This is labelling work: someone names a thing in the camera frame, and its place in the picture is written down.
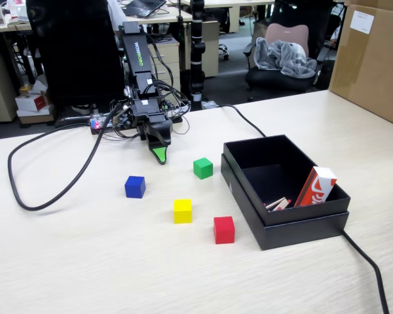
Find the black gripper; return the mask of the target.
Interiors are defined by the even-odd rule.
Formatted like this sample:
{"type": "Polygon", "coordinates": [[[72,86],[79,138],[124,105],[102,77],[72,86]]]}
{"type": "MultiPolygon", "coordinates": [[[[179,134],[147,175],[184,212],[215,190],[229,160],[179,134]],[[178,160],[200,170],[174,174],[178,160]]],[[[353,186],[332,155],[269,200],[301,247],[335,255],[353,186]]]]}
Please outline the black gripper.
{"type": "Polygon", "coordinates": [[[164,165],[167,148],[171,145],[172,121],[160,109],[157,99],[135,100],[131,110],[133,126],[142,130],[150,152],[164,165]]]}

